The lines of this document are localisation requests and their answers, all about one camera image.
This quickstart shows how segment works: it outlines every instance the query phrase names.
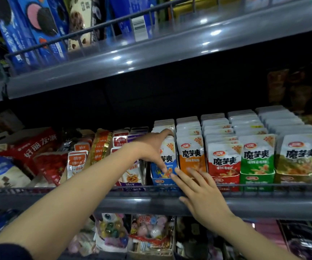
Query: barcode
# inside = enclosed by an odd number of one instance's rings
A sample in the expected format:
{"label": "barcode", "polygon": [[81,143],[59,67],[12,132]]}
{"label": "barcode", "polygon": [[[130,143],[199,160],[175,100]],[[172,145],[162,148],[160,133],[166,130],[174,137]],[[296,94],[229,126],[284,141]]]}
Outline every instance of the barcode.
{"label": "barcode", "polygon": [[148,39],[148,31],[146,30],[144,16],[132,18],[132,25],[136,42]]}

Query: brand logo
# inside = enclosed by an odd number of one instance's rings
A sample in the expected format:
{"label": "brand logo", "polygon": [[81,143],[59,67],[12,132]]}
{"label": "brand logo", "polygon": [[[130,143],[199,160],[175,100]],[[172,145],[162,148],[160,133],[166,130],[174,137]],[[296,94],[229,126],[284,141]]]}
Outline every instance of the brand logo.
{"label": "brand logo", "polygon": [[253,149],[256,147],[257,147],[257,144],[255,144],[255,143],[248,143],[248,144],[244,145],[244,148],[246,148],[246,149]]}
{"label": "brand logo", "polygon": [[294,141],[294,142],[290,142],[289,146],[293,147],[293,148],[301,148],[303,147],[305,144],[303,142],[300,141]]}
{"label": "brand logo", "polygon": [[290,176],[283,176],[281,177],[280,179],[282,179],[283,181],[292,181],[293,180],[293,177],[290,177]]}
{"label": "brand logo", "polygon": [[219,150],[213,153],[215,156],[221,157],[224,156],[226,153],[223,150]]}
{"label": "brand logo", "polygon": [[249,181],[257,181],[258,177],[256,177],[256,176],[249,176],[249,177],[246,177],[246,179],[248,179]]}
{"label": "brand logo", "polygon": [[190,146],[191,146],[191,144],[189,144],[189,143],[181,144],[182,148],[189,148]]}

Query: finger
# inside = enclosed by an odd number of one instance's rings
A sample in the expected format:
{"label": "finger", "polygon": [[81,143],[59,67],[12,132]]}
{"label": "finger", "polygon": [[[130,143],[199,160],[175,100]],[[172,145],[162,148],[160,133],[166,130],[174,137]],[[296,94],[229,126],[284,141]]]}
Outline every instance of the finger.
{"label": "finger", "polygon": [[189,199],[189,198],[186,198],[186,197],[184,197],[184,196],[181,196],[181,197],[179,197],[179,200],[180,200],[181,202],[183,202],[183,203],[186,205],[186,207],[189,209],[189,211],[190,211],[191,214],[193,215],[194,212],[195,212],[195,209],[193,208],[193,205],[192,205],[190,199]]}
{"label": "finger", "polygon": [[202,186],[202,187],[208,186],[208,184],[205,181],[205,179],[203,178],[203,176],[200,175],[196,170],[194,170],[192,168],[187,168],[187,171],[189,173],[191,173],[191,175],[193,175],[193,177],[197,180],[197,182],[199,183],[200,186]]}
{"label": "finger", "polygon": [[167,136],[173,136],[174,134],[170,129],[164,129],[159,133],[159,136],[164,140]]}
{"label": "finger", "polygon": [[207,172],[200,172],[200,174],[207,180],[210,187],[217,188],[213,177]]}
{"label": "finger", "polygon": [[177,186],[186,194],[187,197],[192,197],[194,192],[182,181],[176,174],[171,174],[171,179],[177,184]]}
{"label": "finger", "polygon": [[160,170],[162,170],[163,173],[167,173],[167,166],[166,164],[164,163],[164,161],[162,160],[161,156],[159,155],[159,153],[156,153],[154,155],[154,159],[151,160],[153,163],[155,163],[159,168]]}
{"label": "finger", "polygon": [[200,186],[191,179],[188,175],[186,175],[182,170],[179,168],[175,168],[176,174],[183,180],[184,183],[187,184],[195,192],[200,192]]}

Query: navy blue sleeve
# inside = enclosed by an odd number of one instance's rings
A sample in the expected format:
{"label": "navy blue sleeve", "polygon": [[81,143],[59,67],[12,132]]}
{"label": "navy blue sleeve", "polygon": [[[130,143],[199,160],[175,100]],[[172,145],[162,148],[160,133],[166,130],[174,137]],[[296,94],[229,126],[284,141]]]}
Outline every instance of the navy blue sleeve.
{"label": "navy blue sleeve", "polygon": [[32,256],[19,245],[0,244],[0,260],[32,260]]}

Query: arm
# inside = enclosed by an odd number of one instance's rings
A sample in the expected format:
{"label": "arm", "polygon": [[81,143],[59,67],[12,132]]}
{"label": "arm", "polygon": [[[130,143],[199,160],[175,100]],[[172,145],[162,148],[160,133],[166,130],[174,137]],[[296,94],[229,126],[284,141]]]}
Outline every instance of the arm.
{"label": "arm", "polygon": [[162,141],[171,131],[149,133],[125,144],[100,162],[45,195],[0,233],[1,243],[18,244],[34,260],[57,259],[122,174],[138,159],[162,170]]}
{"label": "arm", "polygon": [[228,208],[225,199],[208,173],[191,171],[199,184],[176,168],[172,179],[187,197],[180,200],[194,218],[209,230],[224,237],[249,260],[300,260],[256,232]]}

